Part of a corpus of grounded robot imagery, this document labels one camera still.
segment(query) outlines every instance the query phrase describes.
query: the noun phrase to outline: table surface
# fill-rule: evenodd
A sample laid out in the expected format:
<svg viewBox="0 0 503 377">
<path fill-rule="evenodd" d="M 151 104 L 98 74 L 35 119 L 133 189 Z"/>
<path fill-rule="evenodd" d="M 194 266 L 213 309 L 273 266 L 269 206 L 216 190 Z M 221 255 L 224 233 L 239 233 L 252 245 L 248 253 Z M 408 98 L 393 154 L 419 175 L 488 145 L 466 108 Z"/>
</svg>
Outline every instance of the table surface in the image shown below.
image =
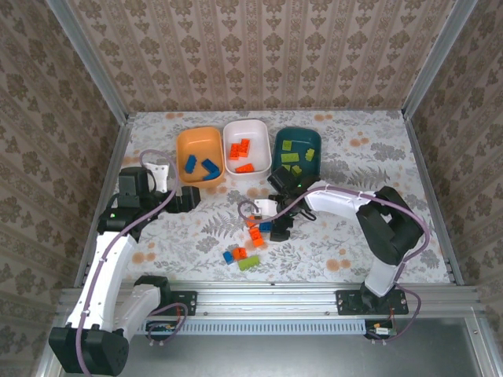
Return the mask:
<svg viewBox="0 0 503 377">
<path fill-rule="evenodd" d="M 276 133 L 301 126 L 321 135 L 321 177 L 328 183 L 361 191 L 394 187 L 431 230 L 431 243 L 411 260 L 402 274 L 406 283 L 449 283 L 446 265 L 433 228 L 424 189 L 406 127 L 399 111 L 276 111 L 276 112 L 146 112 L 138 113 L 123 158 L 123 167 L 139 164 L 148 148 L 176 156 L 176 138 L 198 126 L 220 130 L 234 120 L 260 119 L 268 127 L 271 150 Z M 162 163 L 154 155 L 147 162 Z M 290 240 L 253 247 L 237 215 L 243 199 L 273 193 L 266 180 L 234 181 L 226 175 L 217 188 L 201 189 L 199 206 L 187 214 L 161 214 L 141 234 L 127 266 L 126 278 L 160 274 L 168 279 L 203 281 L 351 282 L 365 279 L 373 255 L 359 224 L 333 214 L 315 222 L 296 218 Z M 241 272 L 227 265 L 222 253 L 246 247 L 260 265 Z"/>
</svg>

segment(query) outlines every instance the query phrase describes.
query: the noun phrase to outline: purple cable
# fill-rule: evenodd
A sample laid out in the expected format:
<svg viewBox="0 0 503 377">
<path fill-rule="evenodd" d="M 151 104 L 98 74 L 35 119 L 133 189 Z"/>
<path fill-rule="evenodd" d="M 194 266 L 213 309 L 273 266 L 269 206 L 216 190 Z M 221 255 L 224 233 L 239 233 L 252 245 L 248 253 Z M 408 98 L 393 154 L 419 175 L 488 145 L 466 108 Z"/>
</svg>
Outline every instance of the purple cable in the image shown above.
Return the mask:
<svg viewBox="0 0 503 377">
<path fill-rule="evenodd" d="M 151 218 L 154 214 L 161 211 L 170 202 L 170 200 L 173 199 L 173 196 L 176 194 L 176 190 L 178 189 L 178 179 L 179 179 L 178 178 L 178 171 L 177 171 L 176 165 L 174 164 L 171 157 L 168 156 L 164 152 L 157 151 L 155 149 L 147 149 L 147 150 L 143 151 L 142 153 L 140 153 L 140 165 L 142 165 L 143 167 L 144 167 L 143 156 L 147 153 L 154 153 L 154 154 L 160 155 L 160 156 L 164 157 L 165 159 L 167 159 L 169 164 L 173 166 L 174 175 L 175 175 L 174 188 L 171 190 L 170 195 L 168 195 L 167 198 L 159 206 L 157 206 L 156 208 L 154 208 L 153 210 L 151 210 L 147 214 L 141 216 L 138 220 L 131 222 L 126 228 L 124 228 L 122 231 L 120 231 L 120 233 L 117 236 L 115 236 L 114 239 L 112 240 L 112 242 L 110 242 L 110 244 L 106 247 L 105 252 L 103 253 L 103 256 L 101 257 L 101 260 L 99 261 L 99 263 L 97 265 L 96 272 L 94 273 L 94 275 L 91 279 L 89 290 L 88 290 L 87 296 L 86 296 L 86 301 L 84 302 L 84 308 L 83 308 L 82 314 L 80 315 L 79 326 L 77 327 L 77 333 L 75 335 L 75 349 L 77 352 L 77 360 L 79 361 L 79 366 L 82 369 L 82 373 L 84 375 L 86 375 L 87 377 L 93 377 L 93 375 L 91 375 L 91 373 L 89 372 L 89 369 L 87 369 L 86 362 L 84 361 L 84 356 L 83 356 L 83 352 L 82 352 L 82 344 L 81 344 L 82 333 L 83 333 L 83 329 L 84 329 L 84 323 L 86 322 L 86 317 L 87 317 L 86 312 L 89 310 L 91 299 L 93 297 L 94 288 L 96 287 L 97 278 L 99 277 L 100 272 L 101 272 L 101 268 L 103 267 L 103 264 L 105 263 L 104 261 L 106 261 L 108 253 L 112 249 L 113 245 L 115 245 L 116 242 L 120 239 L 120 237 L 126 235 L 130 230 L 132 230 L 132 228 L 134 228 L 136 225 L 140 224 L 142 221 L 147 220 L 148 218 Z"/>
<path fill-rule="evenodd" d="M 251 223 L 254 223 L 254 224 L 261 224 L 263 222 L 270 222 L 270 221 L 276 220 L 277 218 L 279 218 L 279 217 L 283 216 L 284 214 L 286 214 L 289 210 L 291 210 L 305 196 L 311 194 L 312 192 L 318 192 L 318 191 L 344 192 L 346 194 L 350 194 L 350 195 L 353 195 L 353 196 L 358 196 L 358 197 L 361 197 L 361 198 L 364 198 L 364 199 L 372 200 L 373 202 L 379 203 L 379 204 L 384 205 L 384 206 L 395 208 L 396 210 L 399 210 L 400 212 L 402 212 L 402 213 L 407 214 L 408 216 L 410 216 L 423 229 L 423 232 L 424 232 L 424 242 L 423 242 L 423 244 L 416 251 L 414 251 L 413 253 L 407 255 L 406 257 L 404 257 L 404 259 L 402 260 L 402 263 L 401 263 L 400 267 L 398 268 L 398 272 L 395 275 L 395 281 L 394 281 L 394 283 L 395 283 L 396 287 L 398 287 L 398 289 L 403 290 L 405 293 L 408 293 L 408 294 L 414 296 L 417 299 L 417 308 L 414 311 L 414 314 L 412 315 L 409 323 L 397 335 L 395 335 L 392 338 L 389 338 L 387 341 L 390 342 L 392 340 L 395 340 L 395 339 L 399 338 L 400 336 L 402 336 L 410 328 L 410 326 L 412 325 L 412 323 L 416 320 L 417 315 L 419 314 L 419 310 L 421 308 L 421 299 L 420 299 L 419 295 L 416 292 L 412 292 L 410 289 L 406 289 L 406 288 L 402 287 L 400 284 L 398 284 L 398 278 L 402 275 L 403 270 L 406 267 L 406 263 L 410 259 L 412 259 L 412 258 L 418 256 L 420 253 L 422 253 L 426 249 L 426 247 L 428 246 L 428 244 L 430 243 L 431 236 L 430 236 L 430 231 L 428 229 L 428 226 L 426 225 L 426 223 L 424 222 L 424 220 L 422 220 L 419 216 L 417 216 L 416 214 L 414 214 L 411 210 L 408 210 L 407 208 L 399 206 L 396 203 L 388 202 L 387 200 L 379 199 L 379 198 L 376 198 L 375 196 L 371 196 L 371 195 L 365 194 L 363 192 L 356 192 L 356 191 L 350 190 L 348 188 L 341 188 L 341 187 L 336 187 L 336 186 L 332 186 L 332 185 L 326 185 L 324 187 L 317 187 L 317 188 L 312 188 L 311 190 L 307 190 L 304 194 L 302 194 L 297 199 L 295 199 L 292 203 L 290 203 L 290 205 L 287 206 L 284 210 L 282 210 L 279 214 L 276 214 L 276 215 L 274 215 L 274 216 L 272 216 L 270 218 L 265 218 L 265 219 L 262 219 L 262 220 L 255 220 L 255 219 L 250 219 L 246 215 L 244 215 L 243 212 L 242 212 L 242 210 L 241 210 L 241 208 L 245 204 L 250 204 L 252 207 L 255 208 L 255 210 L 259 210 L 259 208 L 257 207 L 257 205 L 255 203 L 253 203 L 251 200 L 243 200 L 242 202 L 238 203 L 237 204 L 237 213 L 245 221 L 248 221 L 248 222 L 251 222 Z M 374 336 L 375 338 L 378 338 L 377 335 L 374 335 L 372 333 L 370 333 L 370 334 L 372 336 Z"/>
<path fill-rule="evenodd" d="M 183 315 L 183 319 L 182 319 L 182 322 L 180 322 L 180 324 L 178 324 L 178 326 L 175 328 L 175 330 L 168 336 L 168 338 L 166 340 L 163 340 L 163 343 L 164 344 L 167 344 L 169 343 L 171 340 L 173 340 L 174 336 L 178 334 L 178 332 L 182 329 L 183 325 L 185 324 L 185 321 L 187 320 L 187 317 L 189 316 L 189 308 L 187 308 L 187 305 L 184 304 L 183 302 L 175 302 L 173 304 L 170 304 L 170 305 L 166 305 L 164 306 L 163 308 L 160 308 L 160 309 L 156 309 L 154 310 L 153 312 L 151 312 L 149 314 L 149 316 L 155 316 L 157 313 L 162 313 L 164 310 L 168 310 L 168 309 L 171 309 L 171 308 L 175 308 L 177 306 L 181 306 L 181 308 L 183 309 L 184 311 L 184 315 Z M 152 330 L 154 328 L 158 328 L 159 326 L 163 326 L 163 324 L 158 324 L 156 326 L 152 326 L 150 329 L 149 329 L 149 333 L 147 334 L 147 338 L 149 339 L 150 342 L 153 342 L 154 339 L 152 339 Z"/>
</svg>

